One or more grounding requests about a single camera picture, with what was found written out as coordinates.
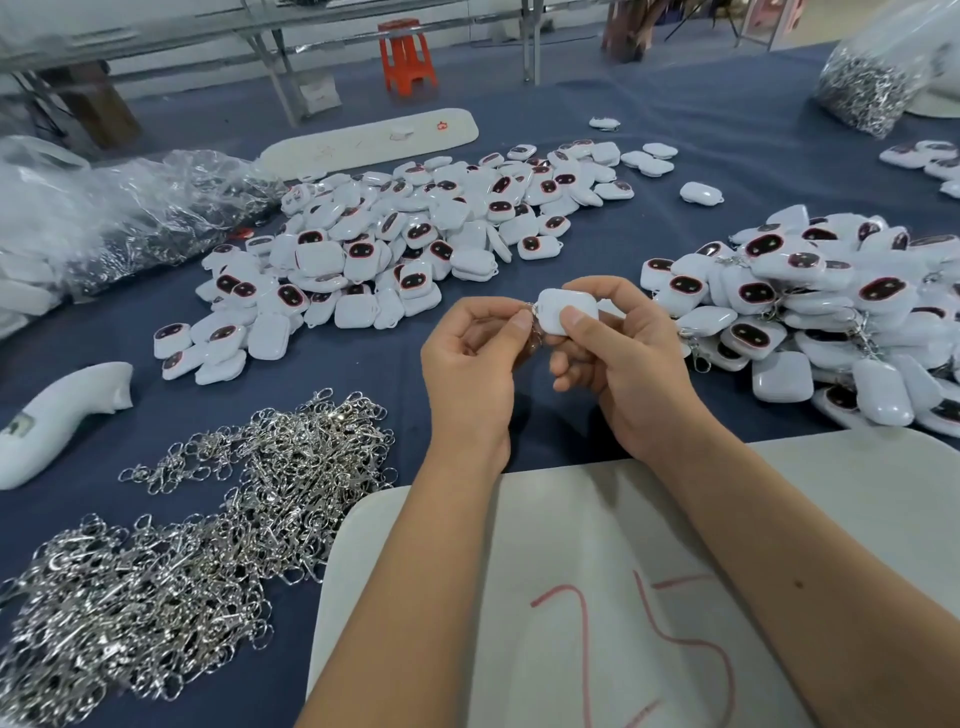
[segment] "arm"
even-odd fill
[[[457,724],[512,369],[533,324],[523,306],[461,299],[423,346],[430,447],[296,728]]]
[[[625,320],[567,309],[554,388],[587,386],[619,443],[685,510],[827,728],[960,725],[960,621],[884,566],[709,413],[677,331],[624,279],[567,285]]]

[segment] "hand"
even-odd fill
[[[544,338],[554,348],[553,388],[590,389],[620,446],[655,470],[663,457],[682,456],[713,418],[690,384],[676,325],[626,279],[592,276],[564,288],[611,299],[627,316],[601,312],[596,321],[567,306],[560,320],[569,338]]]
[[[529,355],[533,314],[522,301],[465,298],[420,350],[430,399],[430,453],[477,465],[491,477],[510,458],[514,367]]]

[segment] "fingernail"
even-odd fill
[[[524,331],[529,331],[534,325],[534,315],[529,308],[521,308],[510,319],[510,323]]]
[[[560,312],[560,323],[567,328],[575,327],[582,318],[584,318],[584,312],[572,305],[564,306],[564,310]]]

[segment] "right hand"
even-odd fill
[[[611,299],[627,316],[601,312],[600,321],[567,306],[561,324],[569,338],[546,336],[553,347],[553,388],[587,387],[600,403],[620,446],[656,468],[683,456],[690,435],[713,422],[690,384],[677,327],[667,313],[628,280],[590,276],[564,286]]]

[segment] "bag of metal clasps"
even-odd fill
[[[840,121],[882,138],[960,42],[960,0],[894,0],[830,54],[815,97]]]

